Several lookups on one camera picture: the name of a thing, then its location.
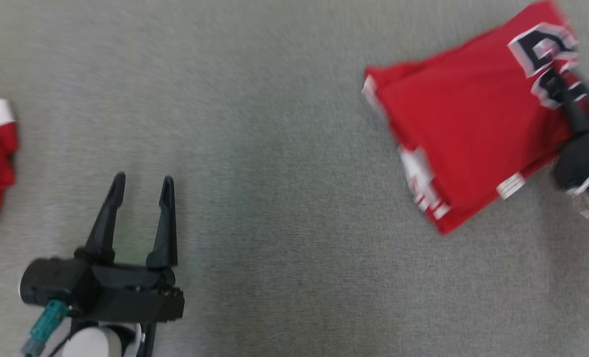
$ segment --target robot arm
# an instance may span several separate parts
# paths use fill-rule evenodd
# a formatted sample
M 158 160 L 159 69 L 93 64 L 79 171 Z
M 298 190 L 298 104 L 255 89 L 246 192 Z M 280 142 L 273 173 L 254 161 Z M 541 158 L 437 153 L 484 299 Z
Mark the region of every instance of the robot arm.
M 119 173 L 74 258 L 39 258 L 23 273 L 23 302 L 46 307 L 22 349 L 24 357 L 40 356 L 66 316 L 72 325 L 64 357 L 151 357 L 156 324 L 182 317 L 184 296 L 172 270 L 177 266 L 174 180 L 165 177 L 156 241 L 145 266 L 114 264 L 114 226 L 124 187 L 125 174 Z
M 580 76 L 589 109 L 589 84 Z M 553 168 L 555 182 L 573 197 L 575 208 L 589 219 L 589 111 L 585 113 L 578 98 L 571 95 L 563 77 L 555 74 L 555 95 L 564 106 L 573 131 L 573 140 L 561 149 Z

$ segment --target teal connector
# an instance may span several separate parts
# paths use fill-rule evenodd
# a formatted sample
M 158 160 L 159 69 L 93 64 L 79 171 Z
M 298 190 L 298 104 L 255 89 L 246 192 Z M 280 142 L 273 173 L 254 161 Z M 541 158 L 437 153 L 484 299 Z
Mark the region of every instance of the teal connector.
M 67 306 L 59 300 L 51 300 L 43 314 L 30 330 L 30 339 L 21 350 L 23 357 L 39 357 L 46 347 L 52 333 L 61 325 L 67 316 Z

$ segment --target red jersey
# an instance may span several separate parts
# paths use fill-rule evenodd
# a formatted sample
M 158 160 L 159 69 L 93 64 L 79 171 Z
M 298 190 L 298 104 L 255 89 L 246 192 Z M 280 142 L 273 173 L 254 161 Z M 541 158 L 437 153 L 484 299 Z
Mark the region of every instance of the red jersey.
M 440 232 L 555 158 L 571 131 L 551 69 L 576 64 L 576 38 L 547 0 L 459 48 L 367 68 L 364 94 L 387 115 L 415 200 Z

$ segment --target gray carpet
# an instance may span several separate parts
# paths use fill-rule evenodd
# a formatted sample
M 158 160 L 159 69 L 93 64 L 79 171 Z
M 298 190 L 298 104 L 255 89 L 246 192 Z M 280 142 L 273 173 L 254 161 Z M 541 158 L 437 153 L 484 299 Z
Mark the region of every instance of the gray carpet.
M 589 74 L 589 0 L 560 3 Z M 589 223 L 548 171 L 443 239 L 360 97 L 368 63 L 526 4 L 0 0 L 22 145 L 0 212 L 0 357 L 41 312 L 16 295 L 26 264 L 70 256 L 120 170 L 122 262 L 144 262 L 176 180 L 187 300 L 157 357 L 589 356 Z

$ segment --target white tag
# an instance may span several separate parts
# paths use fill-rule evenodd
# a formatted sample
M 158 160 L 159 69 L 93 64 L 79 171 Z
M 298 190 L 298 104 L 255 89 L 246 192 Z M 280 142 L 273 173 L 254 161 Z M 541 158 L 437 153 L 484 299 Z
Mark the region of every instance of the white tag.
M 525 183 L 526 180 L 524 180 L 524 177 L 518 172 L 513 176 L 510 176 L 508 180 L 503 181 L 503 183 L 497 187 L 497 192 L 503 199 L 507 199 L 508 197 L 513 196 L 513 194 L 519 189 L 524 187 Z

